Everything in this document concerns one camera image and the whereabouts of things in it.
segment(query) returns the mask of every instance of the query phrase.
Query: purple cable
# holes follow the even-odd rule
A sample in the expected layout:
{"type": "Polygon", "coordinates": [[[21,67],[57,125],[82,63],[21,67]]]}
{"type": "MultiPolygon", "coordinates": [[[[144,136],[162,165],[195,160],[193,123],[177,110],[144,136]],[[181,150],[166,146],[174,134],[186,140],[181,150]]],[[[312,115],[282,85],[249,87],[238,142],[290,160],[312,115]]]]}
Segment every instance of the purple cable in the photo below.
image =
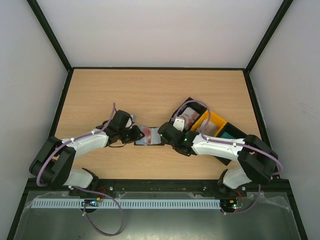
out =
{"type": "Polygon", "coordinates": [[[246,212],[248,212],[249,210],[251,210],[258,202],[259,197],[260,197],[260,192],[261,192],[261,185],[259,184],[259,189],[258,189],[258,194],[256,196],[256,199],[254,200],[254,202],[252,203],[252,205],[250,207],[248,207],[245,210],[242,211],[237,211],[237,212],[225,212],[222,208],[221,208],[221,212],[223,212],[223,214],[225,215],[236,215],[236,214],[244,214],[246,212]]]}
{"type": "Polygon", "coordinates": [[[116,236],[118,234],[120,234],[124,228],[124,225],[125,225],[125,214],[124,214],[124,211],[123,209],[121,208],[119,202],[117,202],[117,200],[115,200],[113,197],[107,195],[107,194],[104,194],[102,192],[98,192],[98,191],[90,191],[90,190],[86,190],[84,188],[81,188],[79,186],[74,186],[74,188],[80,190],[80,191],[83,191],[85,193],[90,193],[90,194],[98,194],[98,195],[101,195],[101,196],[104,196],[108,199],[111,199],[112,201],[114,201],[114,203],[118,206],[119,210],[120,210],[120,214],[121,214],[121,225],[119,227],[119,230],[116,231],[115,233],[106,233],[104,231],[101,231],[99,228],[96,227],[96,225],[91,221],[91,219],[89,218],[88,214],[86,213],[86,207],[87,207],[87,204],[84,206],[83,208],[83,214],[84,216],[86,217],[86,219],[88,219],[88,221],[90,222],[91,226],[93,227],[94,230],[96,230],[99,234],[101,235],[104,235],[104,236],[107,236],[107,237],[113,237],[113,236],[116,236]]]}
{"type": "MultiPolygon", "coordinates": [[[[204,124],[204,126],[201,128],[201,131],[200,131],[201,137],[202,137],[204,140],[206,140],[206,141],[208,141],[208,142],[211,142],[211,143],[233,145],[232,142],[223,141],[223,140],[207,139],[207,138],[205,137],[205,135],[204,135],[204,130],[205,130],[206,126],[207,126],[207,125],[209,124],[209,122],[210,122],[211,112],[210,112],[210,109],[209,109],[208,105],[206,105],[206,104],[205,104],[204,102],[202,102],[202,101],[199,101],[199,100],[189,100],[189,101],[185,101],[185,102],[178,108],[178,110],[175,112],[175,114],[174,114],[174,116],[173,116],[173,118],[172,118],[173,121],[175,120],[175,118],[176,118],[177,115],[179,114],[180,110],[181,110],[186,104],[188,104],[188,103],[199,103],[199,104],[202,104],[203,106],[206,107],[206,109],[207,109],[207,111],[208,111],[208,115],[209,115],[209,116],[208,116],[208,119],[207,119],[206,123],[204,124]]],[[[253,147],[253,146],[250,146],[250,145],[246,145],[246,144],[242,144],[242,143],[236,143],[236,145],[238,145],[238,146],[240,146],[240,147],[243,147],[243,148],[247,148],[247,149],[253,150],[253,151],[255,151],[255,152],[257,152],[257,153],[260,153],[260,154],[262,154],[262,155],[265,155],[266,157],[268,157],[268,158],[270,158],[271,160],[275,161],[275,163],[276,163],[277,166],[278,166],[279,171],[276,171],[276,172],[272,173],[272,175],[278,175],[278,174],[280,174],[280,173],[283,171],[284,167],[282,166],[281,162],[279,162],[279,160],[276,159],[276,158],[275,158],[274,156],[272,156],[271,154],[266,153],[265,151],[262,151],[262,150],[260,150],[260,149],[258,149],[258,148],[256,148],[256,147],[253,147]]]]}
{"type": "MultiPolygon", "coordinates": [[[[101,133],[103,130],[106,129],[106,127],[109,125],[109,123],[110,123],[113,115],[115,114],[115,111],[116,111],[116,104],[113,103],[113,109],[112,109],[112,112],[111,112],[111,115],[110,115],[109,120],[105,123],[105,125],[103,126],[102,129],[100,129],[100,130],[98,130],[98,131],[95,131],[94,134],[99,134],[99,133],[101,133]]],[[[92,132],[88,132],[88,133],[86,133],[86,134],[77,136],[77,137],[74,138],[74,141],[77,141],[77,140],[79,140],[79,139],[82,139],[82,138],[91,136],[92,134],[93,134],[92,132]]],[[[37,184],[39,187],[46,186],[45,184],[42,184],[42,183],[40,182],[40,178],[41,178],[42,174],[44,173],[45,168],[47,167],[47,165],[48,165],[49,162],[51,161],[51,159],[52,159],[64,146],[66,146],[66,145],[68,145],[68,144],[70,144],[70,143],[72,143],[71,140],[70,140],[70,141],[67,141],[67,142],[65,142],[65,143],[63,143],[63,144],[61,144],[60,146],[58,146],[58,147],[51,153],[51,155],[45,160],[43,166],[41,167],[41,169],[40,169],[40,171],[39,171],[38,176],[36,177],[36,184],[37,184]]]]}

